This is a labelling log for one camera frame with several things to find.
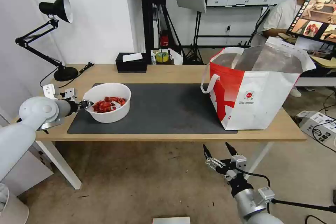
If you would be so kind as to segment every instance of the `concrete floor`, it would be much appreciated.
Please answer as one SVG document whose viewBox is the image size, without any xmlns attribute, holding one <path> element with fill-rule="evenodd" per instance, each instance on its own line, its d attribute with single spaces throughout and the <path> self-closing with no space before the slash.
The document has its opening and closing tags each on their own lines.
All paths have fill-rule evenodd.
<svg viewBox="0 0 336 224">
<path fill-rule="evenodd" d="M 319 110 L 330 93 L 322 87 L 303 92 L 301 98 L 289 97 L 284 108 L 290 115 Z M 334 103 L 332 97 L 327 105 Z M 336 116 L 336 110 L 328 113 Z M 231 144 L 247 158 L 257 146 Z M 224 143 L 207 147 L 216 158 L 229 157 Z M 55 169 L 20 196 L 30 209 L 28 224 L 149 224 L 155 217 L 176 216 L 190 216 L 193 224 L 240 223 L 228 185 L 204 163 L 201 143 L 57 142 L 57 148 L 82 188 L 75 191 Z M 277 199 L 329 206 L 336 188 L 335 165 L 336 154 L 309 138 L 276 143 L 256 172 L 270 178 Z M 262 178 L 249 182 L 255 188 L 266 186 Z M 336 222 L 333 213 L 294 206 L 272 205 L 271 213 L 286 224 L 304 223 L 308 214 Z"/>
</svg>

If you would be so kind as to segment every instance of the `man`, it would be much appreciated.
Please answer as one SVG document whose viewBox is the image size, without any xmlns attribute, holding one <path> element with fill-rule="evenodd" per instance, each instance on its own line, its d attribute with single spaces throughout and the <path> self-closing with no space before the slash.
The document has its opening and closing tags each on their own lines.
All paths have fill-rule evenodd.
<svg viewBox="0 0 336 224">
<path fill-rule="evenodd" d="M 303 2 L 304 0 L 286 0 L 276 5 L 269 13 L 259 32 L 262 32 L 266 38 L 277 37 L 279 33 L 286 33 Z M 301 96 L 296 87 L 291 90 L 290 94 L 295 97 Z"/>
</svg>

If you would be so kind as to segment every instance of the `computer screen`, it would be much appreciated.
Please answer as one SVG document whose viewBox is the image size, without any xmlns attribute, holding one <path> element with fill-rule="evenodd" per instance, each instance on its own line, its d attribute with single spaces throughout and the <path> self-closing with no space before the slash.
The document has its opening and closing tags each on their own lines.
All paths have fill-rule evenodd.
<svg viewBox="0 0 336 224">
<path fill-rule="evenodd" d="M 336 44 L 336 0 L 305 0 L 287 33 Z"/>
</svg>

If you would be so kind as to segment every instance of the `gray desk mat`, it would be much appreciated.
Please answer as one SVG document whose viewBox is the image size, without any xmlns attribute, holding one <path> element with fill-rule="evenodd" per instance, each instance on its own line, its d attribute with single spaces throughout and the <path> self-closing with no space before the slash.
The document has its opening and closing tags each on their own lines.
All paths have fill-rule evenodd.
<svg viewBox="0 0 336 224">
<path fill-rule="evenodd" d="M 225 134 L 209 94 L 199 84 L 126 84 L 132 92 L 129 113 L 104 124 L 81 110 L 68 134 Z"/>
</svg>

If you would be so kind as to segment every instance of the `white bowl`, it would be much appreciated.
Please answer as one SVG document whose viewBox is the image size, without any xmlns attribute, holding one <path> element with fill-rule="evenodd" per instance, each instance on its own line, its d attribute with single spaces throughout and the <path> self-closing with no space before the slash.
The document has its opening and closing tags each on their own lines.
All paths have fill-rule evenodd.
<svg viewBox="0 0 336 224">
<path fill-rule="evenodd" d="M 121 83 L 104 83 L 87 91 L 83 99 L 96 103 L 100 100 L 104 100 L 105 96 L 125 98 L 126 102 L 120 108 L 106 113 L 94 112 L 93 107 L 87 108 L 86 111 L 88 111 L 96 121 L 101 123 L 113 123 L 124 118 L 130 110 L 130 89 Z"/>
</svg>

